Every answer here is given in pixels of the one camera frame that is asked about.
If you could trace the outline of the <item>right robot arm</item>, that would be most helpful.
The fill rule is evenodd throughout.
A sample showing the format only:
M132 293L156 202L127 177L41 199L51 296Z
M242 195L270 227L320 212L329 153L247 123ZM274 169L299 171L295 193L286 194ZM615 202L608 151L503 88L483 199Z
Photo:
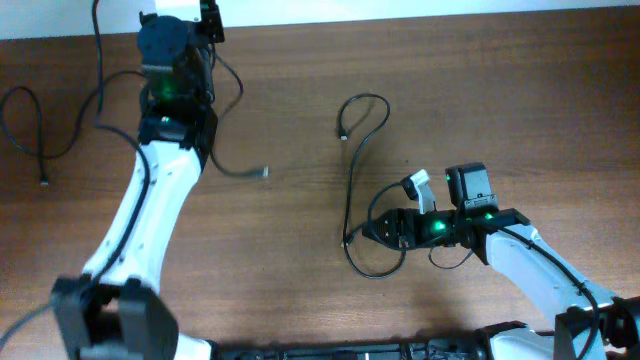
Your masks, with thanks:
M543 240L527 217L500 209L484 164L447 168L450 210L437 210L429 181L424 170L400 181L418 208L369 215L363 236L401 253L459 245L515 284L552 329L540 333L518 321L490 325L467 339L429 341L427 358L638 358L638 298L622 298L591 282Z

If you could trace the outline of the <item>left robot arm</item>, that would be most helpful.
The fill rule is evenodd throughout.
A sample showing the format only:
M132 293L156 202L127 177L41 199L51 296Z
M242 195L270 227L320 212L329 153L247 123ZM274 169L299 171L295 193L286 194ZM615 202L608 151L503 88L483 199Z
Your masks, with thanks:
M147 82L134 171L81 275L56 280L54 314L71 359L213 359L217 344L181 333L159 293L173 229L215 137L216 34L170 15L144 15L141 25L137 46Z

